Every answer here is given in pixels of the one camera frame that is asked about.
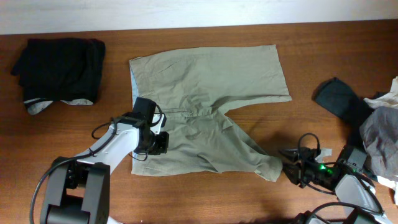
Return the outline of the khaki cargo shorts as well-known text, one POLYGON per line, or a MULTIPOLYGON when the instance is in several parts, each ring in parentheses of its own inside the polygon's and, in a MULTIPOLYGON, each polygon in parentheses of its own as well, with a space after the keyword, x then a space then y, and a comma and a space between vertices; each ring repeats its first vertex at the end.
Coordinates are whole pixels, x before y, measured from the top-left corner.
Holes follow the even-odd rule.
POLYGON ((276 181, 282 161, 251 139, 227 112, 291 100, 275 45, 200 47, 129 62, 132 98, 156 102, 167 121, 165 154, 134 161, 132 173, 252 172, 276 181))

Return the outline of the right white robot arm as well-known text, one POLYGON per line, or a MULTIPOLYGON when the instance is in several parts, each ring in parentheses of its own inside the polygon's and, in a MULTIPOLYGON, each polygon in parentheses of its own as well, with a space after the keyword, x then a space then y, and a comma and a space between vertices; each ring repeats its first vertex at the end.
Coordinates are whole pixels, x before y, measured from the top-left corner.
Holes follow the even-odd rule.
POLYGON ((312 211, 299 213, 292 223, 390 223, 379 200, 374 184, 355 167, 343 161, 323 162, 331 149, 284 149, 279 151, 289 160, 283 171, 291 183, 300 188, 310 187, 324 194, 334 195, 337 202, 329 202, 312 211), (345 218, 327 220, 318 212, 330 207, 342 207, 345 218))

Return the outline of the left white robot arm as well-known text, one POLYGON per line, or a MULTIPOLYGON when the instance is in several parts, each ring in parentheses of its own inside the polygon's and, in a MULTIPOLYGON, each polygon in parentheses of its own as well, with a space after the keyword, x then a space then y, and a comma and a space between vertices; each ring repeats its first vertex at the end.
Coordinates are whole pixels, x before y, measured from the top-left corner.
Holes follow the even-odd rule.
POLYGON ((47 183, 41 223, 116 223, 109 215, 110 176, 131 152, 147 157, 167 151, 164 114, 125 114, 74 157, 58 157, 41 177, 47 183))

